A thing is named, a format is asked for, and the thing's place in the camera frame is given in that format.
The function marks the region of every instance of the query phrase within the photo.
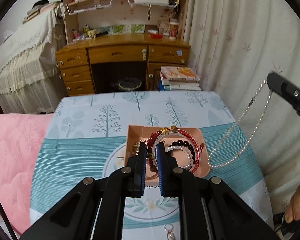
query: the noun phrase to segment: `desk drawer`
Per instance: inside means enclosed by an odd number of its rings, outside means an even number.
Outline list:
[[[147,45],[122,45],[88,50],[91,64],[122,61],[146,61]]]
[[[58,54],[57,64],[60,69],[88,65],[87,53],[85,49]]]
[[[89,66],[62,69],[61,76],[64,82],[91,80]]]
[[[189,49],[172,46],[149,46],[149,62],[187,63]]]
[[[94,94],[92,81],[66,82],[69,96]]]

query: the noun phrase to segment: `jewelry tray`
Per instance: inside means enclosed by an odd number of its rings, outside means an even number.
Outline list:
[[[126,147],[126,155],[124,164],[127,165],[128,158],[135,155],[133,146],[138,143],[139,141],[142,141],[144,139],[149,139],[152,133],[156,133],[158,130],[162,129],[163,127],[148,127],[148,126],[137,126],[137,125],[129,125],[128,127],[128,135],[127,135],[127,147]],[[197,171],[194,173],[196,177],[204,177],[206,176],[209,171],[210,167],[208,165],[208,154],[207,149],[205,146],[205,142],[202,136],[201,131],[198,128],[180,128],[181,130],[184,130],[188,133],[190,133],[194,139],[197,141],[198,145],[204,144],[204,147],[201,152],[201,160],[200,160],[200,166],[197,169]],[[183,140],[186,139],[183,137],[178,137],[175,135],[168,136],[163,139],[165,141],[165,148],[167,148],[173,141]],[[173,150],[172,156],[176,158],[178,165],[185,166],[187,164],[187,157],[186,155],[180,151],[180,150]],[[148,162],[146,164],[146,177],[154,175],[154,172],[151,172],[149,169]],[[159,184],[158,177],[155,179],[147,179],[146,180],[146,186],[157,186]]]

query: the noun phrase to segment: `teal striped tablecloth section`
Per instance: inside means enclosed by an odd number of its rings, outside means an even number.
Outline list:
[[[232,124],[200,128],[208,152],[218,144]],[[126,136],[83,139],[44,139],[34,169],[30,207],[45,213],[79,181],[87,176],[100,179],[110,154],[126,141]],[[246,137],[236,127],[213,154],[211,164],[231,159],[244,145]],[[250,146],[236,161],[223,168],[212,169],[207,179],[218,176],[238,195],[263,179]],[[124,228],[153,227],[177,222],[178,213],[157,222],[137,222],[124,218]]]

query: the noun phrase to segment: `black cable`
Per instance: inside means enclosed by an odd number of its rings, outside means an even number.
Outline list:
[[[13,228],[12,228],[12,226],[11,226],[9,220],[8,220],[8,217],[7,217],[6,213],[3,210],[3,207],[1,205],[1,203],[0,203],[0,215],[3,218],[3,221],[4,221],[4,223],[7,227],[10,235],[11,235],[12,240],[18,240],[18,238],[17,238],[16,234],[14,233]]]

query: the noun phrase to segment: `curtain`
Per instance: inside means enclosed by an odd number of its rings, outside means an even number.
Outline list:
[[[236,119],[271,71],[300,88],[300,20],[285,0],[189,0],[185,41],[201,88],[218,93]],[[268,93],[266,86],[240,123],[247,136]],[[251,145],[273,213],[284,212],[300,183],[300,117],[278,95]]]

